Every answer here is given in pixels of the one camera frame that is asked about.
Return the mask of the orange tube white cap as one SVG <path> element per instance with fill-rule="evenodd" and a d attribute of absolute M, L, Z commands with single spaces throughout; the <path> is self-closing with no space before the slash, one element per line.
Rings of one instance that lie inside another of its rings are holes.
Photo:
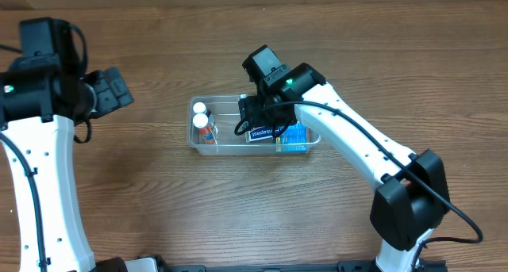
<path fill-rule="evenodd" d="M 216 144 L 218 130 L 212 124 L 209 117 L 204 113 L 197 113 L 194 115 L 193 126 L 196 127 L 199 134 L 202 136 L 206 144 Z"/>

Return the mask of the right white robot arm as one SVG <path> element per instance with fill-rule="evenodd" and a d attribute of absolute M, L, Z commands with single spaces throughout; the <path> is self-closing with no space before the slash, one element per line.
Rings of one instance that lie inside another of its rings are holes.
<path fill-rule="evenodd" d="M 301 123 L 338 150 L 364 177 L 374 198 L 370 221 L 382 239 L 373 261 L 340 262 L 340 271 L 446 271 L 444 262 L 419 258 L 424 242 L 449 211 L 444 164 L 398 144 L 351 109 L 307 63 L 290 68 L 264 45 L 242 63 L 254 96 L 238 102 L 240 135 L 266 126 L 279 136 Z"/>

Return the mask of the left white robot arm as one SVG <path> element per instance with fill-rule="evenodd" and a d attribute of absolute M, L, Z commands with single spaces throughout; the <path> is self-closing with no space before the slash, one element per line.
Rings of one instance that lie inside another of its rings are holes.
<path fill-rule="evenodd" d="M 73 167 L 78 125 L 133 102 L 119 70 L 87 71 L 81 30 L 42 17 L 19 25 L 19 56 L 1 75 L 1 142 L 13 179 L 22 271 L 156 271 L 153 257 L 97 261 Z"/>

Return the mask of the blue medicine box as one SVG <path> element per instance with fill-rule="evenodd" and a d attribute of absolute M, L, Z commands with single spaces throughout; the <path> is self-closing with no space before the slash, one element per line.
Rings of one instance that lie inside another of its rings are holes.
<path fill-rule="evenodd" d="M 275 139 L 276 152 L 307 152 L 307 129 L 301 123 L 289 126 L 286 131 Z"/>

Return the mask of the white plaster box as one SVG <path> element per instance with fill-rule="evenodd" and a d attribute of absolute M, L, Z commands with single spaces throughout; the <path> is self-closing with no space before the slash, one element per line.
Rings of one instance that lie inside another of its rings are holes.
<path fill-rule="evenodd" d="M 246 142 L 253 143 L 261 140 L 271 139 L 273 137 L 274 128 L 271 127 L 255 127 L 246 132 Z"/>

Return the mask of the black bottle white cap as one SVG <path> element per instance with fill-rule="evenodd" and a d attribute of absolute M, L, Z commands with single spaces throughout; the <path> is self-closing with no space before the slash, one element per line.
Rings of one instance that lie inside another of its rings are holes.
<path fill-rule="evenodd" d="M 195 114 L 199 114 L 199 113 L 205 114 L 208 117 L 208 119 L 209 119 L 210 126 L 211 127 L 215 126 L 214 115 L 213 115 L 213 113 L 207 107 L 207 105 L 205 103 L 203 103 L 203 102 L 196 102 L 196 103 L 193 104 L 192 109 L 193 109 L 193 112 Z"/>

